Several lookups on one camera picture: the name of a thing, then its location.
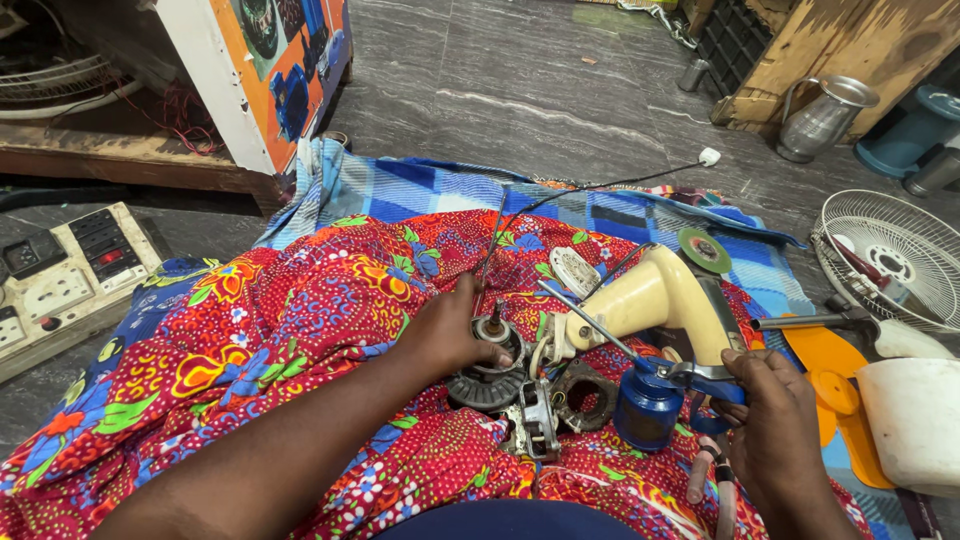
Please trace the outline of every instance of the pink tube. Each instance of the pink tube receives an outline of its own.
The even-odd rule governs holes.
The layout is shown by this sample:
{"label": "pink tube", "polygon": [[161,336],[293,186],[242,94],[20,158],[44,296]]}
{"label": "pink tube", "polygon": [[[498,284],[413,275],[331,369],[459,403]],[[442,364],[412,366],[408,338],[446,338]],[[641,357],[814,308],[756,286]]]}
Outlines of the pink tube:
{"label": "pink tube", "polygon": [[717,533],[714,540],[732,540],[736,524],[736,486],[733,482],[717,484],[720,492],[720,510],[717,512]]}
{"label": "pink tube", "polygon": [[693,458],[693,466],[690,467],[690,480],[686,484],[686,501],[690,504],[699,504],[704,499],[704,489],[707,486],[707,471],[710,463],[713,462],[713,455],[706,451],[700,451]]}

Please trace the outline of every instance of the metal pitcher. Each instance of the metal pitcher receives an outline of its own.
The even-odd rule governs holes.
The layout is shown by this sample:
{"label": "metal pitcher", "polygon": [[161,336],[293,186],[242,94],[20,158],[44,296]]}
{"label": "metal pitcher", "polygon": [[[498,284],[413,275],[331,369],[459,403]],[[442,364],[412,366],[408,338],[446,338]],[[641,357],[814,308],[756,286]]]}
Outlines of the metal pitcher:
{"label": "metal pitcher", "polygon": [[[793,90],[806,82],[820,85],[823,95],[787,118]],[[875,107],[879,102],[880,96],[872,88],[850,77],[827,75],[800,79],[786,92],[777,153],[795,163],[810,163],[817,154],[840,140],[861,109]]]}

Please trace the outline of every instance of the power strip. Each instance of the power strip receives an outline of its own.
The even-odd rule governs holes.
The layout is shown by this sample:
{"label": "power strip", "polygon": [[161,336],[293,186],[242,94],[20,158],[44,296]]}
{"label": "power strip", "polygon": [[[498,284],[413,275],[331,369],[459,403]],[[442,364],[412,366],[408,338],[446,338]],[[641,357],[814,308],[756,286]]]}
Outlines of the power strip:
{"label": "power strip", "polygon": [[2,248],[0,382],[120,322],[133,289],[160,265],[117,203]]}

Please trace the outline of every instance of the grey tile floor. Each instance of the grey tile floor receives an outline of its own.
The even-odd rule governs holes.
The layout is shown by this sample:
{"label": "grey tile floor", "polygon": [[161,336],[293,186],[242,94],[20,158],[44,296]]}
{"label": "grey tile floor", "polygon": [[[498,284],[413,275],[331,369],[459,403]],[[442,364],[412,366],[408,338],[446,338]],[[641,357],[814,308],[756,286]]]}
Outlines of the grey tile floor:
{"label": "grey tile floor", "polygon": [[[770,228],[800,238],[827,197],[850,188],[892,194],[960,226],[960,194],[911,198],[860,166],[849,148],[796,165],[756,135],[710,125],[720,98],[715,87],[709,79],[695,93],[676,87],[690,53],[645,13],[571,0],[354,0],[349,18],[354,82],[342,89],[328,129],[350,134],[357,154],[611,181],[692,162],[710,146],[723,154],[715,167],[662,182],[719,189]],[[171,206],[179,209],[134,206],[168,255],[229,258],[262,231],[259,218],[216,205]],[[97,207],[0,215],[0,241]],[[789,249],[786,256],[811,300],[831,294],[811,251]],[[0,384],[0,454],[36,429],[105,339],[91,337]],[[948,343],[956,354],[958,343]],[[938,502],[937,510],[957,530],[956,506]]]}

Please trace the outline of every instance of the right hand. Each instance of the right hand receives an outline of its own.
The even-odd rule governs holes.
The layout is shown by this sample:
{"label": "right hand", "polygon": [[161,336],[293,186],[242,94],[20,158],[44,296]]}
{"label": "right hand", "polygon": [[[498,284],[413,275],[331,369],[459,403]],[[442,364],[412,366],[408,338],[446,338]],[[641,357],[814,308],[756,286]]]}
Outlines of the right hand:
{"label": "right hand", "polygon": [[813,386],[776,351],[727,349],[722,358],[749,405],[711,406],[735,426],[731,466],[754,503],[781,506],[804,492],[829,496]]}
{"label": "right hand", "polygon": [[509,367],[514,359],[506,349],[473,337],[470,330],[473,296],[483,290],[470,274],[462,274],[457,288],[427,301],[391,349],[412,358],[431,380],[445,377],[476,362]]}

